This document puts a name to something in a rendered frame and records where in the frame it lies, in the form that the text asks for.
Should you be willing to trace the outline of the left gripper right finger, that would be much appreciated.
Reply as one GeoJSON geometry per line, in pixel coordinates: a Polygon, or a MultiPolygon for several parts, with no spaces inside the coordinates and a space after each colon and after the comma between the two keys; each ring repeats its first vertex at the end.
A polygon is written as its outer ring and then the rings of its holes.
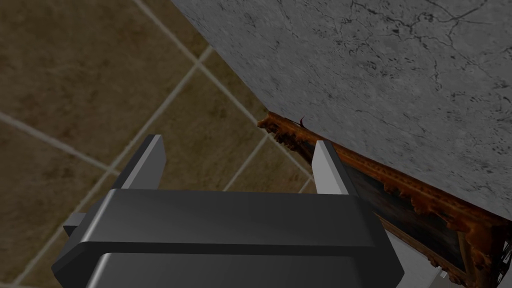
{"type": "Polygon", "coordinates": [[[341,159],[328,140],[318,140],[311,162],[318,194],[358,196],[341,159]]]}

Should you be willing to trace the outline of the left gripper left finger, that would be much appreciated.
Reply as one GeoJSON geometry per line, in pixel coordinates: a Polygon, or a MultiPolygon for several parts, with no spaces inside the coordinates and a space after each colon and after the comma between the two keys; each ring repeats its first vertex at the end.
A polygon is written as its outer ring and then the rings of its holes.
{"type": "Polygon", "coordinates": [[[112,188],[156,190],[166,161],[162,136],[149,134],[121,171],[112,188]]]}

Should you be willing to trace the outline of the dark painting in ornate frame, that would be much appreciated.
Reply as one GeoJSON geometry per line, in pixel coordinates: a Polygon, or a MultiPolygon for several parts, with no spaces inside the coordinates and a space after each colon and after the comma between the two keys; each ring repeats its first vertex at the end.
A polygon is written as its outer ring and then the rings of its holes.
{"type": "Polygon", "coordinates": [[[384,227],[466,288],[512,288],[512,221],[333,144],[384,227]]]}

